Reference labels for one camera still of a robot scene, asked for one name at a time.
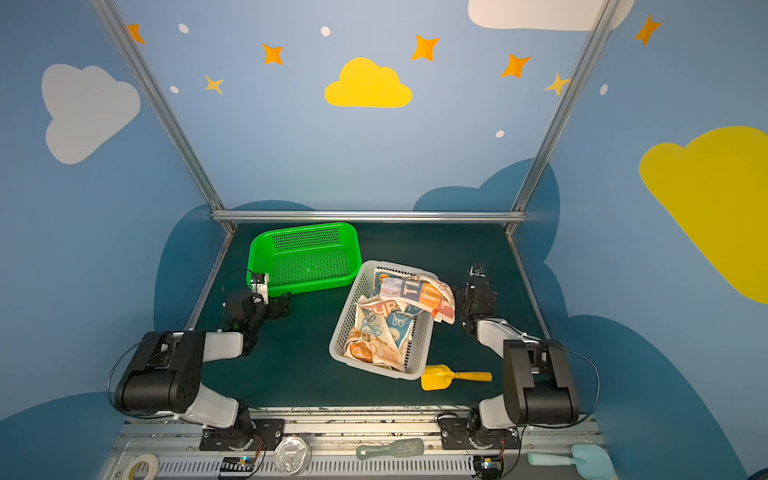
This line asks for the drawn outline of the left small circuit board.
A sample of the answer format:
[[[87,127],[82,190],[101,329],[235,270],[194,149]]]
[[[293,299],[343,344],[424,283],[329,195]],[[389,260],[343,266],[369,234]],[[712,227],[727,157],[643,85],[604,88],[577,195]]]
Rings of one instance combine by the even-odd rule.
[[[224,457],[219,463],[217,479],[249,479],[255,469],[254,457]]]

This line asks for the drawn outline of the aluminium front rail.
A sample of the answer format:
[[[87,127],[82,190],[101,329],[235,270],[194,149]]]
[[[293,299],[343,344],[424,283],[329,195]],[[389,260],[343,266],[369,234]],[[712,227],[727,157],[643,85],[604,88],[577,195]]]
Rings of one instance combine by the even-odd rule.
[[[474,456],[500,457],[506,479],[575,479],[573,466],[534,467],[528,453],[569,455],[574,444],[605,443],[597,423],[586,421],[567,429],[526,427],[517,432],[521,445],[502,450],[444,450],[437,418],[467,418],[462,406],[427,407],[265,407],[252,411],[252,419],[285,421],[283,438],[297,436],[311,448],[311,462],[300,479],[473,479]],[[129,420],[118,434],[99,473],[102,479],[125,479],[128,464],[142,454],[160,460],[159,479],[217,479],[224,457],[250,456],[256,469],[249,479],[282,479],[273,464],[274,450],[261,452],[200,451],[203,430],[181,421]],[[420,438],[421,456],[377,457],[360,461],[360,445],[386,445],[396,440]]]

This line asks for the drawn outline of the grey plastic basket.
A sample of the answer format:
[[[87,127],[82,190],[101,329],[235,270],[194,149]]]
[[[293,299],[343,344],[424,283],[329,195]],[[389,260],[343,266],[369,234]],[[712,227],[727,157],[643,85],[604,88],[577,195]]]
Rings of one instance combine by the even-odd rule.
[[[341,315],[331,337],[328,347],[329,354],[334,360],[340,363],[371,374],[393,379],[409,381],[418,380],[426,368],[433,327],[435,325],[435,322],[429,313],[420,313],[413,322],[411,339],[405,345],[406,355],[403,371],[366,363],[344,355],[344,344],[348,338],[349,331],[354,327],[355,323],[357,301],[361,296],[370,297],[373,295],[375,272],[377,269],[383,270],[385,273],[394,274],[397,277],[424,274],[436,278],[434,273],[416,267],[381,260],[368,260],[363,262],[352,283],[351,290],[347,296]]]

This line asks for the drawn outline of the striped rabbit text towel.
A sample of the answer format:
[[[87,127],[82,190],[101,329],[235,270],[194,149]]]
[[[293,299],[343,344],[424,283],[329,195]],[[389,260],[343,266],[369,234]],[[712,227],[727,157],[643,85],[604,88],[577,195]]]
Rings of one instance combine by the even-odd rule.
[[[382,300],[394,300],[419,308],[429,313],[438,323],[453,324],[456,319],[455,297],[451,287],[431,275],[384,277],[380,281],[379,296]]]

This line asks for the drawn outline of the white tape roll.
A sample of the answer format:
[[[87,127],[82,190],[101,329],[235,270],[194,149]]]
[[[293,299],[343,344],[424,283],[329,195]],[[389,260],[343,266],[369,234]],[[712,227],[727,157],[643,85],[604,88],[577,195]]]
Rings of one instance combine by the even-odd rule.
[[[160,471],[160,460],[154,454],[142,454],[135,457],[124,470],[125,479],[155,480]]]

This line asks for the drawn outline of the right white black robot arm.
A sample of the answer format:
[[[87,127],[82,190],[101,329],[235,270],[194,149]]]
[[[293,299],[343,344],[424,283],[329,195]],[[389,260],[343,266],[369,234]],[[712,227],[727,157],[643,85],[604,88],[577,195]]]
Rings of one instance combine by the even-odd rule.
[[[567,428],[577,424],[581,409],[567,350],[496,317],[497,292],[484,276],[469,277],[455,290],[455,299],[457,318],[465,332],[501,359],[502,393],[479,403],[482,427]]]

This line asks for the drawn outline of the small circuit board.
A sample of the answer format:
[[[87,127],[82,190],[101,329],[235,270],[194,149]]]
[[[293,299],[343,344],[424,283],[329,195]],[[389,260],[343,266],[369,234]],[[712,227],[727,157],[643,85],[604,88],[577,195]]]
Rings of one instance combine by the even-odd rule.
[[[224,457],[219,463],[217,479],[249,479],[255,469],[254,457]]]
[[[496,456],[474,456],[472,459],[473,479],[499,480],[503,476],[504,461]]]

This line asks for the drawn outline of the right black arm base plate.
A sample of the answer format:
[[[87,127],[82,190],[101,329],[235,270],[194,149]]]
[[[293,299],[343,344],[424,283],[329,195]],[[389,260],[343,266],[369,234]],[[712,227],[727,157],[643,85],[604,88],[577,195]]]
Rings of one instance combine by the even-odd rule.
[[[441,416],[436,422],[444,450],[502,450],[521,445],[519,434],[510,429],[485,429],[477,421],[455,416]]]

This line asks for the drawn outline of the mint green spatula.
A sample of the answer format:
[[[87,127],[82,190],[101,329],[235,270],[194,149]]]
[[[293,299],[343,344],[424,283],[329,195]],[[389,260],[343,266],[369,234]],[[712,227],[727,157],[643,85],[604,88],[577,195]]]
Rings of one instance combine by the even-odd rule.
[[[593,444],[574,444],[569,455],[528,453],[531,466],[573,466],[582,479],[613,479],[615,468],[605,449]]]

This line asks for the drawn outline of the orange pattern towel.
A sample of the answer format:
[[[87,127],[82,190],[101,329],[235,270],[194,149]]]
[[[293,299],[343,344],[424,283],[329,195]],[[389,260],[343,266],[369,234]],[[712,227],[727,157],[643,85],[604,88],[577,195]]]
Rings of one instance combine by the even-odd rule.
[[[403,371],[405,367],[404,358],[399,350],[392,348],[378,337],[357,329],[351,330],[348,335],[344,345],[344,356],[396,371]]]

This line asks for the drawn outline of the teal owl pattern towel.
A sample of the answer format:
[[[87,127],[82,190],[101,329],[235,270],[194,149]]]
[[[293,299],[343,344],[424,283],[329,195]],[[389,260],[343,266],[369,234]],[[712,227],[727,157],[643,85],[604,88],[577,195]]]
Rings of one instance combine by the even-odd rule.
[[[355,325],[396,350],[411,340],[414,322],[423,310],[404,302],[362,297],[356,305]]]

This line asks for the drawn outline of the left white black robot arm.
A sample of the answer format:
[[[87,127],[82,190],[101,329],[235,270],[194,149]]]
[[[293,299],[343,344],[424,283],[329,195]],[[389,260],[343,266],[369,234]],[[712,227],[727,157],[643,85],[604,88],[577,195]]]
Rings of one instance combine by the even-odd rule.
[[[174,417],[209,429],[250,430],[247,405],[205,386],[203,365],[250,355],[264,323],[290,314],[291,297],[241,291],[228,299],[225,330],[145,334],[129,350],[132,358],[117,385],[107,380],[112,407],[133,418]]]

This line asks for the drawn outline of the grey green brush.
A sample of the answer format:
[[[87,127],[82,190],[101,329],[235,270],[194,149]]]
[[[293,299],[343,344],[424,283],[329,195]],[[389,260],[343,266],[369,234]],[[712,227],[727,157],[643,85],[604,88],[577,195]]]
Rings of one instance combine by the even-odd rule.
[[[409,438],[393,441],[386,445],[360,445],[356,450],[356,458],[360,461],[377,457],[409,458],[421,456],[425,445],[420,438]]]

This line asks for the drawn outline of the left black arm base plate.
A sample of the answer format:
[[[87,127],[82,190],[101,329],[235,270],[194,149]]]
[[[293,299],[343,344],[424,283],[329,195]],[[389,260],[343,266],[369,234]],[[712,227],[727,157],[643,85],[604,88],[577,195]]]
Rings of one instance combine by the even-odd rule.
[[[278,418],[256,418],[244,425],[226,429],[206,428],[199,444],[200,451],[250,452],[273,451],[282,440],[285,421]]]

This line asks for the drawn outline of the green plastic basket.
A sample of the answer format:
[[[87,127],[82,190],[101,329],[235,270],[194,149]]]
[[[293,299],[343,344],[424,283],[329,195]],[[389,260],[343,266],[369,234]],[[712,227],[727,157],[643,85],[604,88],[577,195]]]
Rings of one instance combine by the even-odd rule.
[[[344,287],[362,266],[358,234],[348,223],[283,228],[258,235],[247,269],[268,276],[268,294],[281,296]]]

